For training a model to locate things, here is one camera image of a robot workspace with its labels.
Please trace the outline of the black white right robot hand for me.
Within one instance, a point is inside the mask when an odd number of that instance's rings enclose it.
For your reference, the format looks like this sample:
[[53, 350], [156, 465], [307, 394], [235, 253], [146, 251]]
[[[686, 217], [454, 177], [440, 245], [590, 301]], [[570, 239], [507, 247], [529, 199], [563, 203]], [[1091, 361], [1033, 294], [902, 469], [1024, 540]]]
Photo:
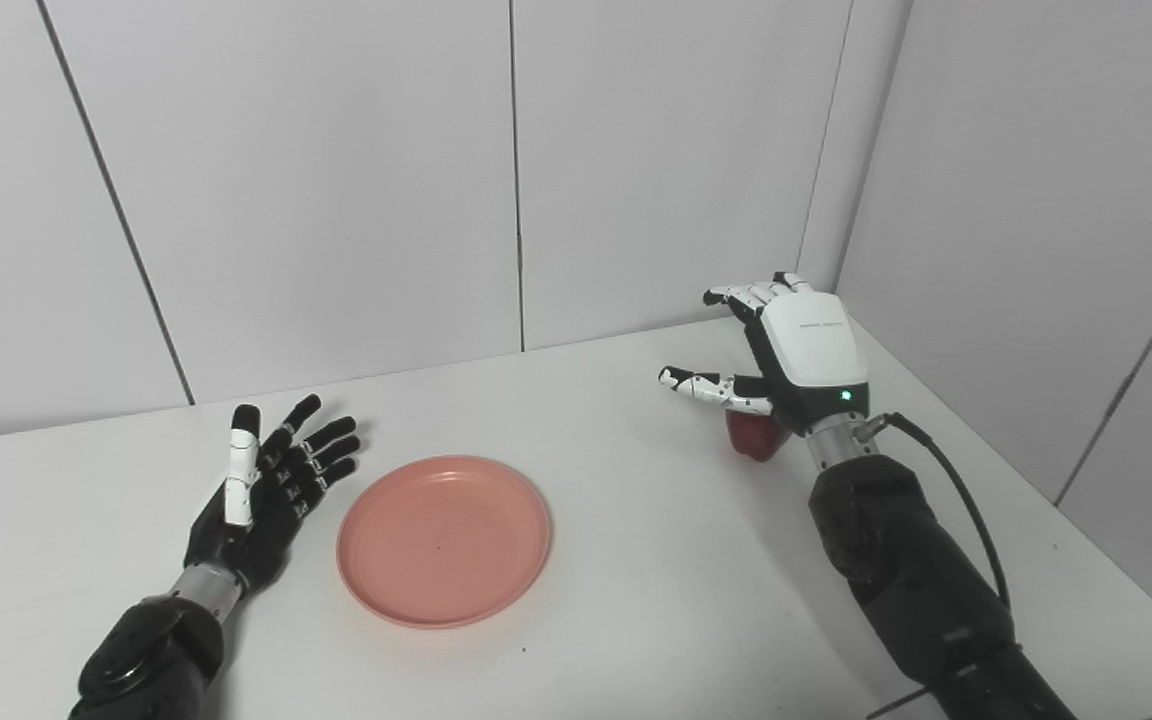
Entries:
[[710, 287], [703, 302], [727, 306], [742, 324], [759, 373], [664, 366], [664, 387], [727, 414], [772, 418], [796, 435], [835, 416], [867, 418], [867, 361], [840, 297], [778, 272], [772, 281]]

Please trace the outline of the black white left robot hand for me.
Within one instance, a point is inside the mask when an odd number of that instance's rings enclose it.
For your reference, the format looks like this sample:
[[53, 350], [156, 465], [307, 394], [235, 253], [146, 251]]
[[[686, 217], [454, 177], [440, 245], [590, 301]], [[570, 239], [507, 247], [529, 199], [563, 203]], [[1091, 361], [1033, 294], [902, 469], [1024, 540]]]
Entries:
[[236, 407], [227, 467], [189, 529], [185, 568], [228, 574], [242, 598], [265, 591], [279, 577], [306, 516], [357, 469], [362, 441], [351, 415], [300, 435], [321, 407], [317, 395], [302, 397], [270, 435], [262, 435], [259, 407]]

